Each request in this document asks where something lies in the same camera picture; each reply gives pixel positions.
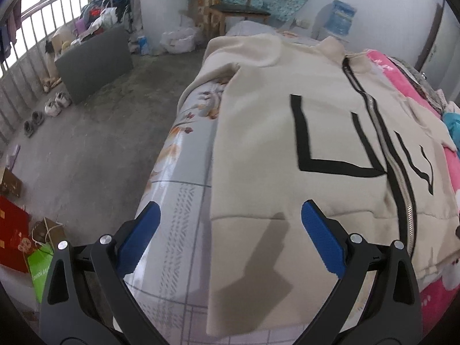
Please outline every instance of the red box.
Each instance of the red box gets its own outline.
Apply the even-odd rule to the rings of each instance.
[[[28,237],[29,215],[14,203],[0,196],[0,264],[28,272],[23,251],[32,244]]]

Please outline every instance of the pink blanket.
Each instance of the pink blanket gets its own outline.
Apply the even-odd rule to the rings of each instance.
[[[417,101],[441,119],[427,100],[422,98],[399,69],[382,53],[370,50],[367,56],[377,64],[393,86],[406,97]],[[457,205],[460,203],[460,159],[456,152],[444,148],[452,188],[456,194]],[[444,268],[436,280],[421,293],[423,332],[427,334],[444,315],[460,288],[460,265],[457,259],[452,265]]]

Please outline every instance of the metal screw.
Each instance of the metal screw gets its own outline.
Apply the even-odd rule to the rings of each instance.
[[[61,241],[58,245],[57,245],[57,248],[59,250],[64,250],[65,248],[67,248],[68,246],[68,242],[67,241]]]
[[[363,242],[363,238],[361,235],[358,235],[358,234],[352,234],[350,236],[350,240],[351,242],[353,242],[354,244],[361,244]]]
[[[99,239],[99,242],[102,245],[109,244],[111,241],[112,241],[112,236],[110,236],[110,235],[104,235]]]
[[[399,241],[399,240],[396,240],[395,241],[395,247],[399,250],[403,250],[404,249],[404,244],[403,242]]]

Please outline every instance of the metal zipper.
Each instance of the metal zipper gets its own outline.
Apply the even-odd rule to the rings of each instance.
[[[407,251],[409,255],[412,255],[413,248],[415,246],[415,226],[413,224],[413,204],[410,199],[409,195],[409,190],[407,188],[407,183],[406,180],[404,180],[404,176],[402,175],[403,173],[401,172],[401,168],[393,158],[393,156],[390,154],[387,145],[385,144],[385,139],[383,138],[383,131],[382,127],[380,126],[380,123],[377,120],[377,115],[375,113],[374,105],[373,105],[373,98],[370,94],[365,93],[366,98],[367,98],[367,104],[369,106],[369,115],[372,119],[372,122],[376,128],[377,136],[380,140],[380,145],[382,146],[383,153],[388,160],[388,163],[392,167],[395,175],[396,175],[396,180],[398,182],[399,189],[401,189],[402,197],[404,200],[404,206],[406,208],[406,216],[407,216],[407,228],[408,228],[408,236],[407,236]]]

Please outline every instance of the white sneaker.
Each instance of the white sneaker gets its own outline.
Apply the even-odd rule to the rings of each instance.
[[[50,117],[57,117],[61,112],[61,107],[58,105],[56,101],[50,98],[45,105],[45,114]]]
[[[70,97],[67,96],[63,92],[56,93],[56,100],[55,101],[62,108],[66,108],[67,106],[69,106],[72,103],[72,100],[70,99]]]

